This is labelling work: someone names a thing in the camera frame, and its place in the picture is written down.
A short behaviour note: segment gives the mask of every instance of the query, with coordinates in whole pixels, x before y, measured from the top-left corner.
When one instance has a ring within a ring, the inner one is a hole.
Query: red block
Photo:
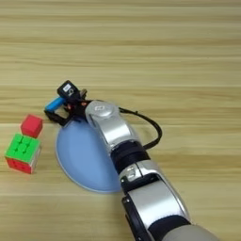
[[[33,115],[28,115],[21,125],[23,135],[37,138],[42,129],[42,119]]]

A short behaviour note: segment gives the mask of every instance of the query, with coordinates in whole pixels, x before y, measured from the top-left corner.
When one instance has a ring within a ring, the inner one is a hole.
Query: black cable
[[[120,109],[120,112],[123,113],[123,114],[131,114],[131,115],[135,115],[135,116],[138,116],[140,118],[142,118],[143,120],[147,121],[148,123],[150,123],[154,129],[156,130],[157,132],[157,138],[153,141],[151,141],[150,143],[144,145],[143,147],[145,148],[145,150],[148,150],[152,147],[154,147],[155,145],[157,145],[162,137],[162,129],[161,127],[159,126],[159,124],[157,124],[154,120],[142,115],[142,114],[139,114],[137,111],[132,111],[132,110],[129,110],[129,109],[124,109],[124,108],[121,108],[119,107]]]

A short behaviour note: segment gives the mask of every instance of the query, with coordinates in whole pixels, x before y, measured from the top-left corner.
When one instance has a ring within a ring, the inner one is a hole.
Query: blue plate
[[[56,157],[66,175],[76,184],[102,193],[121,191],[119,176],[104,143],[84,120],[73,120],[60,129]]]

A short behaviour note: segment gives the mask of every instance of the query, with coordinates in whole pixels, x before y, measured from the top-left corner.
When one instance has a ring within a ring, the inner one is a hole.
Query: table surface
[[[0,19],[1,240],[133,240],[122,194],[79,187],[56,161],[43,108],[67,79],[155,119],[164,135],[149,154],[193,221],[240,240],[239,0],[2,0]],[[28,113],[44,118],[32,175],[4,158]],[[155,137],[127,120],[143,143]]]

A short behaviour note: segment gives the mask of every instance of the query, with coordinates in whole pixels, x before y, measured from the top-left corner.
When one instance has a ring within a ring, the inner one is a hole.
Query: cube
[[[42,119],[33,115],[28,115],[21,125],[23,135],[37,138],[42,129]]]
[[[25,173],[33,173],[40,154],[40,141],[16,134],[6,152],[8,166]]]

